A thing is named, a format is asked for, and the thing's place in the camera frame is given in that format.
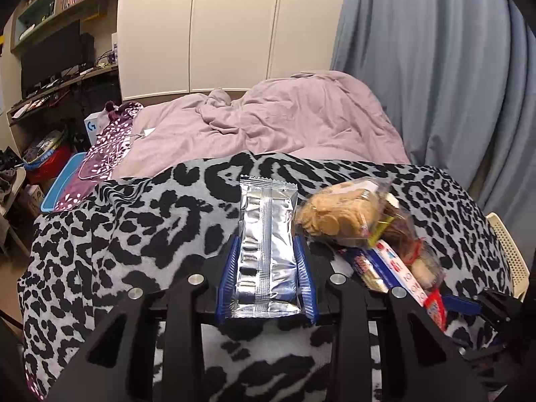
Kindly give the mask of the red plastic basin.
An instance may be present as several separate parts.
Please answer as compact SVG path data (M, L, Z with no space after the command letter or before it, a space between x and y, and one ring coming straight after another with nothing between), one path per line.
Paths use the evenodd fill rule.
M39 167L26 171L30 184L40 184L55 178L64 169L72 156L68 143L59 146Z

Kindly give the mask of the blue white wafer pack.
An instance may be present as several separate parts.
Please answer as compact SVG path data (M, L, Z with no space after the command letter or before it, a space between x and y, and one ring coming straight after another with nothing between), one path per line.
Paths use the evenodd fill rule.
M368 289L388 293L400 287L420 306L427 300L424 289L387 242L379 240L371 249L345 248L340 253Z

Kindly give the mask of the silver foil snack pack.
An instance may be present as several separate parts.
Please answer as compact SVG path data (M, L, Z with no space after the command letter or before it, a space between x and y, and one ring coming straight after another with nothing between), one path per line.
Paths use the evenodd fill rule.
M298 270L292 244L297 186L245 176L240 188L240 250L231 316L275 319L298 314Z

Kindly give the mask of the white logitech box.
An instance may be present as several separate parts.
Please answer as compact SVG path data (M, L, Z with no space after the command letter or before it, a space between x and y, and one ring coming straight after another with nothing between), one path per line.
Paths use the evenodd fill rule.
M109 124L108 112L102 110L90 114L83 120L83 122L90 144L95 145L97 136L102 133L102 130Z

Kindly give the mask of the blue-grey curtain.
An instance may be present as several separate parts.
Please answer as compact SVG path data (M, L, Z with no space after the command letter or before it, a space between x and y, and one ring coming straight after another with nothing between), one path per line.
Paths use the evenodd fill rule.
M535 36L513 0L343 0L332 66L533 255Z

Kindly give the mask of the cream wardrobe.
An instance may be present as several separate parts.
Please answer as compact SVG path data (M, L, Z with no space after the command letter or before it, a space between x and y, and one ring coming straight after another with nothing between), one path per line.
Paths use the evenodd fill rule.
M118 0L126 100L326 70L342 0Z

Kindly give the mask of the purple white patterned cloth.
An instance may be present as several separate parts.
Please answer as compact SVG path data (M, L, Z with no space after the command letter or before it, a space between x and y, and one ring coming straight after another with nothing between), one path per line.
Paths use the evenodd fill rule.
M114 169L130 151L134 118L142 109L137 102L107 102L95 115L95 140L68 174L64 189L55 198L53 212L71 210L98 183L112 179Z

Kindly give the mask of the clear bag of round biscuits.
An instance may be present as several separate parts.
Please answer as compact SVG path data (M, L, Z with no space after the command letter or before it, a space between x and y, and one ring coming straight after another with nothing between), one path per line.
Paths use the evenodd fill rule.
M293 225L310 238L369 249L391 217L385 214L391 183L372 177L333 184L297 209Z

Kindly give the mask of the cream perforated plastic basket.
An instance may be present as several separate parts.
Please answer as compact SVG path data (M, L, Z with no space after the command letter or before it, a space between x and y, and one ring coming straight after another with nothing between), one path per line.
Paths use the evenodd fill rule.
M529 268L500 217L495 212L491 212L486 215L486 219L497 235L507 257L513 279L513 296L524 301L530 285Z

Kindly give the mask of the black computer monitor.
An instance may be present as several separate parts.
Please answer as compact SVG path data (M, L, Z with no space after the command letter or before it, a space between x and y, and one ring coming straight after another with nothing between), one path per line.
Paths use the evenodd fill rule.
M94 63L94 38L80 32L76 21L29 48L21 57L22 96L35 87L75 66Z

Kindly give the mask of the light blue plastic tray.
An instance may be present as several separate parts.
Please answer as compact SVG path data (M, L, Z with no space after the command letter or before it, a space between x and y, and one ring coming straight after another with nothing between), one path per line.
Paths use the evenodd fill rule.
M49 213L54 210L55 205L58 202L62 192L73 178L74 173L81 165L84 157L85 152L76 153L69 159L67 164L65 164L65 167L63 168L63 170L61 170L61 173L59 173L59 175L55 178L52 187L46 193L46 196L41 203L40 209L42 213Z

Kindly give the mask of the leopard print blanket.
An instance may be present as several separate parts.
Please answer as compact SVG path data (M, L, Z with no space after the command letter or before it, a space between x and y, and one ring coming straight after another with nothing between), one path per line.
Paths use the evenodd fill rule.
M513 295L503 248L476 202L430 166L302 160L250 151L179 163L152 178L98 184L69 211L40 216L18 297L28 387L39 398L96 324L130 289L168 288L216 257L238 226L239 179L294 183L302 202L361 177L389 182L417 236L439 258L441 294ZM333 327L261 323L240 333L203 326L210 401L324 401Z

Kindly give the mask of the pink duvet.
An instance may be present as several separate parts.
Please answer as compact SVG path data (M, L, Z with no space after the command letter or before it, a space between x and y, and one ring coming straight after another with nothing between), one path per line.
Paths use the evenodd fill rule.
M115 179L153 177L170 166L241 151L311 160L409 163L381 103L341 72L301 73L257 83L241 98L222 89L144 107Z

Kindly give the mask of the red clear cookie packet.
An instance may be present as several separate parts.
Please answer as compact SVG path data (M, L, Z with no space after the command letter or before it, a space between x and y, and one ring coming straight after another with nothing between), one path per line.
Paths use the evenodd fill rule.
M424 307L430 318L444 331L446 311L440 294L444 272L439 258L425 239L417 237L411 214L391 193L387 194L383 214L391 221L383 232L383 239L393 248L427 294Z

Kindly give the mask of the wooden shelf desk unit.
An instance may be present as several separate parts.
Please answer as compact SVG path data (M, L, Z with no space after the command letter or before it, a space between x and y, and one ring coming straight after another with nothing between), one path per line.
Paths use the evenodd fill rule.
M21 153L54 129L88 147L87 116L121 99L118 0L22 0L4 28L1 145Z

